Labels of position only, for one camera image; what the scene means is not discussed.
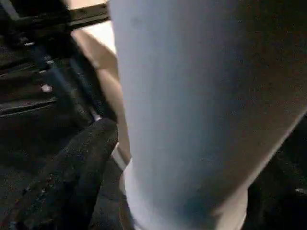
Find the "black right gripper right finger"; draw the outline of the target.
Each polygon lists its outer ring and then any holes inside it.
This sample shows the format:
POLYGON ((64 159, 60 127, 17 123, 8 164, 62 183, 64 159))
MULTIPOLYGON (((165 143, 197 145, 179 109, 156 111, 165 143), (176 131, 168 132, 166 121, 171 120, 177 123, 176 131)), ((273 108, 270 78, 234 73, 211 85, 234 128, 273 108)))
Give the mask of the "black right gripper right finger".
POLYGON ((292 133, 248 190, 248 230, 307 228, 307 135, 292 133))

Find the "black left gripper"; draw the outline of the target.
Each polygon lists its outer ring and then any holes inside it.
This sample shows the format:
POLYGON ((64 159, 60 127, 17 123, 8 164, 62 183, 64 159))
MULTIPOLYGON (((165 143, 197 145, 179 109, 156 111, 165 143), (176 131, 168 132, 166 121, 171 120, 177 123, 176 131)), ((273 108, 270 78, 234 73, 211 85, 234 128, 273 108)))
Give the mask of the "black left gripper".
POLYGON ((0 70, 30 63, 27 45, 42 46, 52 58, 70 58, 80 63, 83 56, 71 31, 83 23, 83 8, 72 8, 72 0, 2 0, 0 2, 0 70))

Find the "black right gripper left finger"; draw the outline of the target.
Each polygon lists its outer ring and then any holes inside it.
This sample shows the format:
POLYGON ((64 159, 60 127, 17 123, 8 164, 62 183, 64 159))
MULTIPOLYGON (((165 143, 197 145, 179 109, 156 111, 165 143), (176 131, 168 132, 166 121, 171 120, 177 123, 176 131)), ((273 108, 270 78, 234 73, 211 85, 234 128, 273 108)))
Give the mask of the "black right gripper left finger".
POLYGON ((10 209, 2 230, 86 230, 106 162, 118 142, 114 121, 101 118, 73 137, 10 209))

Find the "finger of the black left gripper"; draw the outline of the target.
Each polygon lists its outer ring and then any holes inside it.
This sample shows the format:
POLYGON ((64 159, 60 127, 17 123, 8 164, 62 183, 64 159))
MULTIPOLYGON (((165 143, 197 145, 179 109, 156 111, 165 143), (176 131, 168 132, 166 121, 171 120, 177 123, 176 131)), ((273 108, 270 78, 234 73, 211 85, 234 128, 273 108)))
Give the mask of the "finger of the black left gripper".
POLYGON ((102 118, 113 120, 113 109, 107 102, 104 93, 100 87, 98 75, 83 54, 73 54, 69 59, 74 78, 81 88, 86 103, 102 118))

